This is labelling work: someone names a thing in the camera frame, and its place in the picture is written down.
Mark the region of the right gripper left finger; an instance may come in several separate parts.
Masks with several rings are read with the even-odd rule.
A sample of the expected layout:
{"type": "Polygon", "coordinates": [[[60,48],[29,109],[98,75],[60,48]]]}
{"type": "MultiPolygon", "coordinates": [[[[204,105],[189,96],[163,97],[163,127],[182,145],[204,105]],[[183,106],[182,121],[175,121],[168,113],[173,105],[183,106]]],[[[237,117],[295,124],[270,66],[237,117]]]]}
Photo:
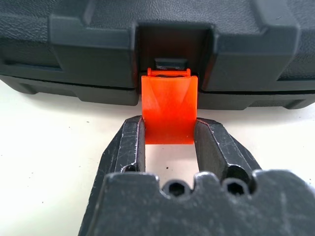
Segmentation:
{"type": "Polygon", "coordinates": [[[145,172],[145,126],[141,116],[128,118],[101,155],[97,177],[145,172]]]}

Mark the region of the orange case latch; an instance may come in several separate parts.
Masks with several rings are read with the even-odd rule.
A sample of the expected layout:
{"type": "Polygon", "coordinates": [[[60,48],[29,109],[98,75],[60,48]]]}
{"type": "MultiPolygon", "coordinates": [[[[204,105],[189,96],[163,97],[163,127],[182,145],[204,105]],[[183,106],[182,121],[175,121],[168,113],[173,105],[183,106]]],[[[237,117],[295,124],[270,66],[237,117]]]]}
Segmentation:
{"type": "Polygon", "coordinates": [[[186,70],[152,70],[141,77],[147,145],[192,145],[198,77],[186,70]]]}

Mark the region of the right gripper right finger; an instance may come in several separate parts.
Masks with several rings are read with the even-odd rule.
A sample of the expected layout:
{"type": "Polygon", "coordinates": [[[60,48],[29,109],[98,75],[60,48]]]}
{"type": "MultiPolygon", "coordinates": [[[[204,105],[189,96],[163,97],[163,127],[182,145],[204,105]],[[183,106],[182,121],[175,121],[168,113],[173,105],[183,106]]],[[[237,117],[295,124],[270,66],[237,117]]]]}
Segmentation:
{"type": "Polygon", "coordinates": [[[227,178],[241,180],[249,192],[254,192],[256,186],[252,172],[261,167],[221,123],[198,118],[194,127],[194,144],[199,171],[213,173],[220,182],[227,178]]]}

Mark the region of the black plastic tool case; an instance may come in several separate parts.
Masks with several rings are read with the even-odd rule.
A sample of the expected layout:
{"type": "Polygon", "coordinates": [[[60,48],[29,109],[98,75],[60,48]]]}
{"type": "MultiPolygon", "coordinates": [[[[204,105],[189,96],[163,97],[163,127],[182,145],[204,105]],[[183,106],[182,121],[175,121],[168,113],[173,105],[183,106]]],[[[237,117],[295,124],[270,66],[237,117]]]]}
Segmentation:
{"type": "Polygon", "coordinates": [[[138,103],[147,69],[199,78],[198,108],[315,103],[315,0],[0,0],[0,80],[138,103]]]}

